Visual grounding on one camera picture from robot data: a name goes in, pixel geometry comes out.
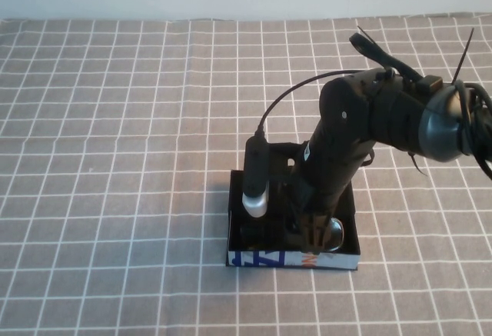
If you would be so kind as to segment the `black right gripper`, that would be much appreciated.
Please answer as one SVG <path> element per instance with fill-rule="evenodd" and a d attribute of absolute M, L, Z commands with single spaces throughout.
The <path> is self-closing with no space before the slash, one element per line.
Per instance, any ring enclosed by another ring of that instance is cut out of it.
<path fill-rule="evenodd" d="M 285 239 L 304 239 L 304 249 L 320 254 L 325 233 L 355 172 L 364 163 L 363 145 L 291 145 L 294 159 L 286 185 Z"/>

